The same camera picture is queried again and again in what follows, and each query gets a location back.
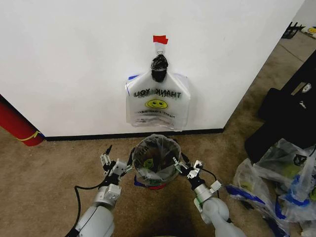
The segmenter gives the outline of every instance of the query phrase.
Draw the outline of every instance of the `beige carpet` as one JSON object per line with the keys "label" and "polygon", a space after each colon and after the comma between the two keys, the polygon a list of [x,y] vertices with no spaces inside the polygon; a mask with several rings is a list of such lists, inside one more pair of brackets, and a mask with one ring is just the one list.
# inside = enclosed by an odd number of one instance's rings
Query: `beige carpet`
{"label": "beige carpet", "polygon": [[[281,88],[316,49],[316,40],[301,33],[281,40],[244,96],[222,134],[175,136],[191,159],[204,161],[228,184],[237,166],[247,157],[243,144],[263,123],[256,117],[262,99],[271,87]],[[0,129],[0,235],[4,237],[64,236],[77,215],[74,185],[94,186],[103,177],[99,156],[109,146],[112,159],[127,160],[141,138],[43,142],[26,147]],[[204,224],[196,210],[194,193],[184,177],[166,188],[151,191],[133,185],[134,172],[123,181],[122,196],[114,210],[115,237],[213,237],[214,228]],[[213,179],[205,174],[210,184]],[[81,191],[83,210],[95,191]],[[224,189],[221,198],[231,219],[248,237],[269,237],[272,232],[260,214],[247,211]],[[300,228],[291,227],[298,237]]]}

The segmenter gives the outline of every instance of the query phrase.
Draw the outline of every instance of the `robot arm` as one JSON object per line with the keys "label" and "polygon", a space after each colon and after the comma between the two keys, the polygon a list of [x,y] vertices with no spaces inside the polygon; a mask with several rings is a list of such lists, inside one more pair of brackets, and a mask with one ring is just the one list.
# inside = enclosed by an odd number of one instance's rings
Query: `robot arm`
{"label": "robot arm", "polygon": [[216,180],[209,189],[205,181],[199,177],[202,162],[197,160],[193,167],[189,167],[175,158],[175,167],[180,173],[186,175],[191,189],[195,192],[194,204],[206,224],[213,224],[216,237],[246,237],[241,229],[233,223],[229,223],[229,210],[227,205],[219,198],[212,197],[221,188],[221,183]]}
{"label": "robot arm", "polygon": [[66,237],[110,237],[114,231],[113,210],[117,199],[121,194],[121,187],[118,186],[121,177],[132,169],[131,164],[126,164],[119,159],[110,160],[110,146],[101,158],[103,169],[105,170],[105,179],[98,185],[93,204],[83,214],[74,227],[69,231]]}

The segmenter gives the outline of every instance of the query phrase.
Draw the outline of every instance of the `red pole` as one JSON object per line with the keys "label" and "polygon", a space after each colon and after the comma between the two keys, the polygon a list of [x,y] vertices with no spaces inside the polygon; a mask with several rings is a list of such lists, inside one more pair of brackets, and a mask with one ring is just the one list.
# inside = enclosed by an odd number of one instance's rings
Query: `red pole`
{"label": "red pole", "polygon": [[21,114],[0,95],[0,126],[27,146],[35,146],[44,138]]}

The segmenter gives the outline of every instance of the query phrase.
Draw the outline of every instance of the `wire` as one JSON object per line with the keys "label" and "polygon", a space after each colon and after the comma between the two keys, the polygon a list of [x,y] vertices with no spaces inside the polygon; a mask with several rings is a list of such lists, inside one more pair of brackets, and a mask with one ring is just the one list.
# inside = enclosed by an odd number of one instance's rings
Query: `wire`
{"label": "wire", "polygon": [[316,150],[316,145],[314,146],[313,152],[309,155],[310,157],[312,156],[312,154],[314,154],[315,150]]}
{"label": "wire", "polygon": [[200,167],[199,169],[201,169],[201,170],[203,170],[203,171],[205,171],[205,172],[207,172],[207,173],[213,175],[215,181],[217,181],[216,175],[215,175],[214,173],[212,173],[211,171],[208,171],[207,169],[203,169],[203,168],[201,168],[201,167]]}
{"label": "wire", "polygon": [[80,195],[79,195],[79,191],[78,189],[82,189],[82,190],[92,190],[92,189],[96,189],[98,188],[103,182],[105,181],[105,179],[98,185],[93,186],[93,187],[81,187],[81,186],[75,186],[75,192],[76,192],[76,197],[77,197],[77,202],[78,202],[78,213],[77,213],[77,218],[76,218],[76,222],[74,224],[74,226],[70,229],[70,231],[66,234],[65,237],[68,237],[71,235],[71,232],[73,232],[73,230],[75,229],[76,225],[78,224],[79,218],[80,218],[80,213],[81,213],[81,202],[80,202]]}

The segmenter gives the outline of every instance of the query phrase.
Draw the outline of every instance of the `smiley face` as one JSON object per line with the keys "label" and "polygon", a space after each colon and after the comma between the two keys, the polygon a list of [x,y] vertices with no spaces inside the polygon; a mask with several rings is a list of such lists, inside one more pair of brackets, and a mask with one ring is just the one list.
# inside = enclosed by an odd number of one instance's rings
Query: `smiley face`
{"label": "smiley face", "polygon": [[150,100],[146,102],[146,107],[153,108],[153,109],[165,109],[168,107],[168,104],[163,100]]}
{"label": "smiley face", "polygon": [[309,32],[309,33],[312,33],[312,34],[315,34],[315,33],[316,33],[316,28],[310,27],[310,28],[308,29],[308,32]]}

